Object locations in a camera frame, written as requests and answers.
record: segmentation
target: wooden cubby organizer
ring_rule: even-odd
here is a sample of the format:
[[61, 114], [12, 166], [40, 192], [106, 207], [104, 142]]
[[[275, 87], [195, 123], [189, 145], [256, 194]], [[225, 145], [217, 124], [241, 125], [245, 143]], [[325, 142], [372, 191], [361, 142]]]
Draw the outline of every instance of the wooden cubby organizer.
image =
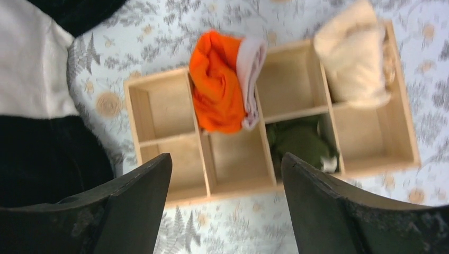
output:
[[406, 87], [391, 22], [386, 42], [396, 56], [392, 99], [376, 110], [333, 104], [326, 75], [305, 40], [271, 48], [257, 81], [261, 121], [251, 131], [201, 132], [193, 109], [188, 68], [124, 83], [138, 164], [169, 152], [173, 172], [167, 206], [282, 190], [265, 125], [322, 115], [320, 134], [340, 151], [338, 178], [374, 175], [420, 165]]

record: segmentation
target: plush toy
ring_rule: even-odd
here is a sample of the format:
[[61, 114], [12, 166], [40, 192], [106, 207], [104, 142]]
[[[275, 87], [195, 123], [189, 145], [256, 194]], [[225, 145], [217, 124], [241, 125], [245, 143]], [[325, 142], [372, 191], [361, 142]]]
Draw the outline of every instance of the plush toy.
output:
[[0, 0], [0, 206], [59, 200], [113, 178], [69, 95], [68, 48], [125, 0]]

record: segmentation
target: orange towel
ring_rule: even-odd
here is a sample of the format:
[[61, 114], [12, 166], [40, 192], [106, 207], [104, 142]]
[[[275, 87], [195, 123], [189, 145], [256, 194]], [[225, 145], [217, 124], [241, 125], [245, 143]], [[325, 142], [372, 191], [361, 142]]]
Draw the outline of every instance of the orange towel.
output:
[[236, 133], [242, 128], [246, 113], [236, 70], [241, 41], [211, 30], [193, 50], [193, 106], [200, 127], [208, 132]]

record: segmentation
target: white fabric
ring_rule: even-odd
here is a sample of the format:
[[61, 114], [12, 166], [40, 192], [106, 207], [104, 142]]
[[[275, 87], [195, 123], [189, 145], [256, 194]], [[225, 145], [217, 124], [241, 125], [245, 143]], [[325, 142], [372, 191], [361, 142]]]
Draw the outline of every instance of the white fabric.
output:
[[314, 47], [336, 102], [376, 108], [390, 100], [383, 75], [385, 28], [367, 0], [358, 0], [327, 23]]
[[259, 122], [255, 85], [266, 54], [267, 44], [265, 40], [258, 38], [244, 38], [237, 53], [237, 77], [246, 112], [246, 117], [241, 124], [244, 129], [249, 131], [253, 130]]
[[26, 0], [0, 0], [0, 114], [77, 115], [67, 87], [73, 36]]

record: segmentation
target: bed sheet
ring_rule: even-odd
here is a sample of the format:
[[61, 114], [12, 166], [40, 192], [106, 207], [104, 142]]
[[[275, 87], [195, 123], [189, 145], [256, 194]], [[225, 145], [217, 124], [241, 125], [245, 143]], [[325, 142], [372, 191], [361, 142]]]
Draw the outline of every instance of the bed sheet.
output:
[[[351, 179], [402, 201], [449, 203], [449, 1], [373, 0], [392, 19], [423, 166]], [[264, 37], [270, 46], [302, 40], [350, 0], [129, 0], [70, 49], [70, 93], [99, 136], [117, 175], [136, 167], [123, 81], [187, 65], [209, 28]], [[155, 253], [297, 253], [282, 193], [164, 211]]]

